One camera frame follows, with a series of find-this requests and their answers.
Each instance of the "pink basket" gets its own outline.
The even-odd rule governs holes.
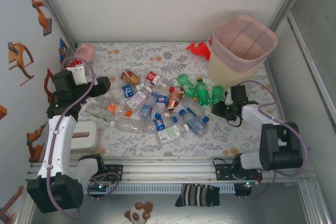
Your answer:
[[[238,15],[216,26],[212,51],[233,72],[244,73],[263,62],[277,44],[277,36],[265,25]]]

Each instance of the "blue bottle cap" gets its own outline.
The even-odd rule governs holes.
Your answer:
[[[180,110],[179,114],[180,115],[184,115],[185,114],[185,110]]]
[[[203,123],[207,123],[208,121],[210,121],[210,118],[205,116],[205,117],[203,117],[202,121],[203,121]]]

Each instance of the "green bottle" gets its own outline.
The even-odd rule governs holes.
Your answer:
[[[206,87],[206,84],[203,82],[202,77],[197,78],[196,92],[198,103],[201,106],[210,104],[209,91]]]
[[[224,89],[221,85],[214,86],[212,88],[211,104],[215,105],[220,102],[224,95]]]
[[[194,98],[196,94],[196,89],[194,85],[189,81],[188,76],[184,73],[176,78],[179,85],[182,87],[184,94],[187,97]]]

